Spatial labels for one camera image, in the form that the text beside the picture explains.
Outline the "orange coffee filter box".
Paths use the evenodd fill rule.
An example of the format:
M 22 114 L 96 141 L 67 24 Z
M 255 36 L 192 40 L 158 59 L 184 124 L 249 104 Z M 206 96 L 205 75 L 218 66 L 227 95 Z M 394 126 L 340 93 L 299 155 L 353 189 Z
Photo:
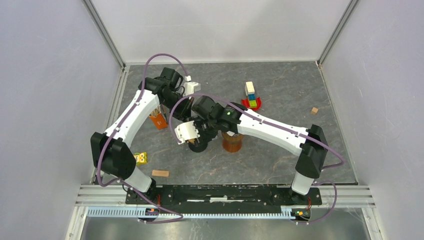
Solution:
M 162 130 L 168 127 L 168 123 L 166 118 L 163 115 L 163 112 L 161 110 L 161 106 L 156 107 L 150 114 L 149 118 L 154 124 L 154 126 L 158 130 Z

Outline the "dark red cup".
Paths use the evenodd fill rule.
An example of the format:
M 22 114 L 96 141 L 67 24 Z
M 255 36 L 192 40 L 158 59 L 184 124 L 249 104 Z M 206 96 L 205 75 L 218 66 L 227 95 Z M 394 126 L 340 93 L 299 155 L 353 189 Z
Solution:
M 206 150 L 206 148 L 208 147 L 208 142 L 203 141 L 203 142 L 199 142 L 197 140 L 195 141 L 189 141 L 188 142 L 188 147 L 192 152 L 195 153 L 201 153 L 204 150 Z

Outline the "amber glass carafe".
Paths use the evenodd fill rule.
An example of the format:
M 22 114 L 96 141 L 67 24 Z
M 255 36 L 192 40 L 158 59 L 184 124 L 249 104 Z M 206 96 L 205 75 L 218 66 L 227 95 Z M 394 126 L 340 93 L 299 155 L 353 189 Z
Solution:
M 242 148 L 244 135 L 237 133 L 231 136 L 226 132 L 222 132 L 221 135 L 223 137 L 222 147 L 227 152 L 236 153 Z

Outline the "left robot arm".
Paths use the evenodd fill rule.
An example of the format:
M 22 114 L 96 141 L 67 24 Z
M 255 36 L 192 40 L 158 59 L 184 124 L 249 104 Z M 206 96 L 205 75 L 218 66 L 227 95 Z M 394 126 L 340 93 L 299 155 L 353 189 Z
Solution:
M 138 190 L 145 204 L 157 198 L 155 181 L 136 166 L 130 150 L 132 141 L 149 115 L 160 105 L 174 110 L 174 117 L 186 121 L 191 116 L 191 101 L 187 95 L 199 91 L 201 85 L 176 70 L 165 67 L 157 77 L 145 78 L 138 86 L 130 104 L 118 119 L 103 133 L 95 132 L 90 138 L 93 165 Z

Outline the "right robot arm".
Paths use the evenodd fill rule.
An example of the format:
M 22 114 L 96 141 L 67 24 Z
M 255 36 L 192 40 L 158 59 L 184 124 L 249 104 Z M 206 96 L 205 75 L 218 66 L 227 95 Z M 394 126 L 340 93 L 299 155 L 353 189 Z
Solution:
M 240 104 L 226 106 L 208 96 L 200 97 L 193 105 L 199 142 L 205 144 L 218 131 L 231 138 L 251 136 L 275 144 L 298 157 L 295 175 L 289 189 L 289 199 L 302 204 L 309 198 L 314 180 L 320 177 L 328 153 L 323 129 L 288 125 L 267 118 Z

